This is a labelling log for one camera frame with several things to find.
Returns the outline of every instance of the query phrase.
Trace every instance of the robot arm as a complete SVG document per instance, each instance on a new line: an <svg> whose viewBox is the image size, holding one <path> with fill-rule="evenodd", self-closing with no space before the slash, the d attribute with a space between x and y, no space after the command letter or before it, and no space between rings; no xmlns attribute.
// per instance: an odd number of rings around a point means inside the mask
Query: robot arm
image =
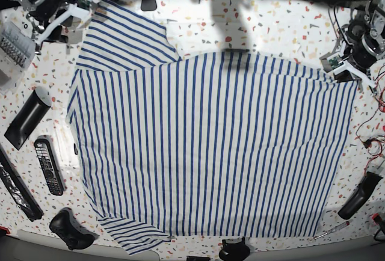
<svg viewBox="0 0 385 261"><path fill-rule="evenodd" d="M334 54L327 58L336 79L361 79L377 94L370 67L385 57L385 0L368 0L363 19L352 20L340 34L345 37L340 38Z"/></svg>
<svg viewBox="0 0 385 261"><path fill-rule="evenodd" d="M17 1L28 11L27 19L32 23L32 40L35 52L40 53L43 41L66 41L61 36L61 24L71 17L85 21L90 17L92 0L11 0Z"/></svg>

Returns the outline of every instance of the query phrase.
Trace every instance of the remote control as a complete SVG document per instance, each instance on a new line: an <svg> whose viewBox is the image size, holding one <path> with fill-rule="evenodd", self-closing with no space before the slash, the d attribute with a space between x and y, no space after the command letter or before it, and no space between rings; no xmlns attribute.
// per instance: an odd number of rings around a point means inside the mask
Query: remote control
<svg viewBox="0 0 385 261"><path fill-rule="evenodd" d="M37 139L34 145L38 161L42 166L47 181L49 192L51 192L52 195L61 196L64 192L63 183L61 182L49 141L46 139Z"/></svg>

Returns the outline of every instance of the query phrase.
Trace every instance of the black cable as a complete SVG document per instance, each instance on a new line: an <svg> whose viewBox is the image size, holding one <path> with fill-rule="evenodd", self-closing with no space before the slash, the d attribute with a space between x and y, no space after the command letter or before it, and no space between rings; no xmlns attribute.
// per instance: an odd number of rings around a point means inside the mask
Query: black cable
<svg viewBox="0 0 385 261"><path fill-rule="evenodd" d="M351 44L348 43L348 40L347 40L346 37L345 37L345 33L341 30L341 27L340 27L339 22L338 22L338 19L337 19L336 7L337 7L337 4L341 4L341 3L344 3L344 2L359 2L359 1L368 1L368 0L348 0L348 1L339 1L339 2L336 2L336 3L334 4L334 6L333 6L334 18L336 19L336 23L337 23L337 26L338 26L339 33L342 35L342 38L343 38L344 42L345 42L346 45L348 45L348 46L351 46Z"/></svg>
<svg viewBox="0 0 385 261"><path fill-rule="evenodd" d="M374 241L385 243L385 238L383 238L383 239L378 239L377 238L379 232L382 232L381 229L378 229L377 232L375 232L374 237L373 237Z"/></svg>

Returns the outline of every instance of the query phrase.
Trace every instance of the blue and white striped shirt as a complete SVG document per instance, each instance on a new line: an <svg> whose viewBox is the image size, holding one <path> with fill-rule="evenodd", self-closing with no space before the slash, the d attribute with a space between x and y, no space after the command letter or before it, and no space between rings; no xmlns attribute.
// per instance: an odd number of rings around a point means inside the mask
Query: blue and white striped shirt
<svg viewBox="0 0 385 261"><path fill-rule="evenodd" d="M91 205L129 254L173 235L312 236L356 88L262 55L182 61L163 26L104 0L67 120Z"/></svg>

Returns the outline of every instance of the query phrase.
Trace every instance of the white table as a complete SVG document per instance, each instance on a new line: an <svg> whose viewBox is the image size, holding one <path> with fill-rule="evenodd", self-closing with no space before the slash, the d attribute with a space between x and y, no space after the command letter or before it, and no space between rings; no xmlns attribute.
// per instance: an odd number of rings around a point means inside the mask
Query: white table
<svg viewBox="0 0 385 261"><path fill-rule="evenodd" d="M336 34L334 19L328 8L296 0L156 0L156 11L140 10L141 0L123 0L128 8L166 26L169 42L184 58L201 52L222 49L249 49L282 58L288 58L321 68L319 58L334 48ZM1 12L1 20L11 19L23 29L25 12L20 9ZM347 23L350 10L337 14L341 24ZM30 25L23 29L30 33ZM71 207L82 226L100 235L99 245L118 246L96 221L81 185L78 158L73 152L73 138L64 119L68 102L69 86L75 69L81 43L66 47L64 44L44 43L42 55L35 57L15 91L0 95L0 143L22 176L36 202L44 211L41 220L30 222L13 202L5 186L0 182L0 226L8 227L12 235L17 230L56 237L48 228L53 216L62 207ZM372 68L376 76L383 62ZM4 133L14 119L32 89L45 87L52 96L52 108L17 151L5 139ZM346 202L363 176L369 155L358 140L354 139L357 126L367 120L377 108L369 88L356 94L351 118L349 139L340 159L340 168L331 188L320 222L319 232L340 224L343 220L337 212ZM383 134L385 115L377 114L362 127L360 133L369 137ZM50 195L37 161L33 142L40 135L50 135L57 154L66 191L63 196ZM384 181L381 181L369 201L353 217L349 227L325 238L311 241L310 238L251 238L247 243L254 251L283 250L287 248L339 242L373 234L371 215L383 212ZM185 259L188 255L208 256L217 259L221 237L191 236L176 237L171 243L160 245L155 251L161 259Z"/></svg>

